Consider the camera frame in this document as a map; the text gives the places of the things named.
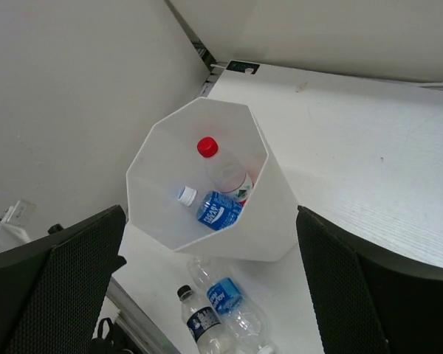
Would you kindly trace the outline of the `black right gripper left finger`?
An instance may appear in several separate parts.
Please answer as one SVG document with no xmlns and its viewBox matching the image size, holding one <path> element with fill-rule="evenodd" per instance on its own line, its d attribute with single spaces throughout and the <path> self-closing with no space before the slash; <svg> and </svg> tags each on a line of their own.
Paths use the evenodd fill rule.
<svg viewBox="0 0 443 354">
<path fill-rule="evenodd" d="M 0 253 L 0 353 L 88 352 L 125 227 L 115 205 Z"/>
</svg>

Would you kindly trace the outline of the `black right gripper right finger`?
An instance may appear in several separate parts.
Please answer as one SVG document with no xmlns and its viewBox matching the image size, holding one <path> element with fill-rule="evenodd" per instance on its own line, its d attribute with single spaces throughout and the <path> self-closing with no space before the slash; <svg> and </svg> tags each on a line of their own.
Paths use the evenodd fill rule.
<svg viewBox="0 0 443 354">
<path fill-rule="evenodd" d="M 304 206 L 296 228 L 325 353 L 443 353 L 443 268 L 364 240 Z"/>
</svg>

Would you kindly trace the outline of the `black cap pepsi bottle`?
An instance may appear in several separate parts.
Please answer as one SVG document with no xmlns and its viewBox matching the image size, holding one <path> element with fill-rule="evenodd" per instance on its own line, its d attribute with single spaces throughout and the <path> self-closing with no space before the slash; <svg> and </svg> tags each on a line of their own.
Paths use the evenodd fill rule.
<svg viewBox="0 0 443 354">
<path fill-rule="evenodd" d="M 234 353 L 235 343 L 209 300 L 183 285 L 177 291 L 181 302 L 182 321 L 196 343 L 199 353 Z"/>
</svg>

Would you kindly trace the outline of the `blue label upright-lying bottle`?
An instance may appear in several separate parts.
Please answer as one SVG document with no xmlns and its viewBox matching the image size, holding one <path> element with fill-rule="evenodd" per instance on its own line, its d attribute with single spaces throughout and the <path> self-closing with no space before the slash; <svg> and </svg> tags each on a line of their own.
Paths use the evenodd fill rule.
<svg viewBox="0 0 443 354">
<path fill-rule="evenodd" d="M 220 192 L 199 192 L 183 187 L 178 202 L 185 206 L 195 219 L 204 226 L 219 231 L 232 226 L 241 214 L 243 206 Z"/>
</svg>

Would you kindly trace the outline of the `red cap water bottle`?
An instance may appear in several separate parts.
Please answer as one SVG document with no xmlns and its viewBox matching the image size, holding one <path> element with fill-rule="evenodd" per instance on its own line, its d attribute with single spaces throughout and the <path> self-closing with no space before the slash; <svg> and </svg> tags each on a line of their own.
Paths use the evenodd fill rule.
<svg viewBox="0 0 443 354">
<path fill-rule="evenodd" d="M 201 138 L 196 149 L 204 159 L 207 175 L 216 189 L 244 205 L 254 186 L 247 169 L 231 152 L 219 147 L 211 136 Z"/>
</svg>

